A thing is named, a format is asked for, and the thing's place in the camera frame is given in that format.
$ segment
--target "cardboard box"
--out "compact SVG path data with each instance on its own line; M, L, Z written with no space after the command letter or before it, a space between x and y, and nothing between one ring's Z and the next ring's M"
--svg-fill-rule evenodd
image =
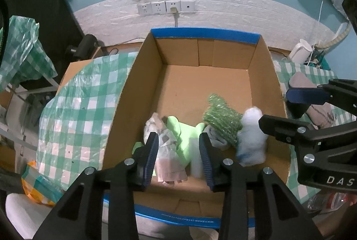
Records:
M61 85L90 62L71 63ZM264 114L286 117L270 52L260 35L207 28L152 29L121 93L103 169L131 156L153 112L192 126L202 122L211 93L240 113L257 106ZM225 153L235 157L233 148ZM257 168L269 166L286 182L289 165L289 146L269 137L267 160ZM189 176L187 182L169 188L155 181L153 177L145 193L135 193L135 204L183 216L221 216L224 194L212 193L204 179Z

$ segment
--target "green mesh bag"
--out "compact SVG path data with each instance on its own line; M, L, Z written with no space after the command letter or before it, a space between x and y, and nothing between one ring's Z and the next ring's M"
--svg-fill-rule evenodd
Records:
M208 102L210 106L203 115L203 121L211 125L228 143L237 147L237 132L242 129L243 114L230 108L217 94L211 94Z

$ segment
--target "person's hand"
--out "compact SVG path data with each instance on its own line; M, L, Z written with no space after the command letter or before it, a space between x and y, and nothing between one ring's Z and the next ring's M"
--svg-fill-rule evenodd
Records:
M357 195L349 195L349 205L352 206L357 203Z

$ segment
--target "white lettering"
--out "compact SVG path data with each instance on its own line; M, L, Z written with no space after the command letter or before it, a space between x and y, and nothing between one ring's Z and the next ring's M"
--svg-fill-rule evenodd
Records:
M334 177L333 176L329 176L328 180L327 180L327 184L332 184L333 181L334 181Z
M355 181L355 179L350 179L349 184L347 184L347 186L349 186L349 187L352 186L354 181Z
M343 185L343 178L342 178L342 179L340 179L340 180L337 182L337 184L336 184L336 185L338 185L338 184Z

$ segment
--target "brown cloth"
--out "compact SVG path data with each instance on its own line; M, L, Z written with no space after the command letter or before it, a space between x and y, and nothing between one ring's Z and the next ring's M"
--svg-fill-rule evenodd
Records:
M317 86L301 72L296 72L290 78L289 85L290 87L297 88L317 88ZM330 127L335 121L329 103L325 103L324 105L311 105L306 111L306 114L318 128Z

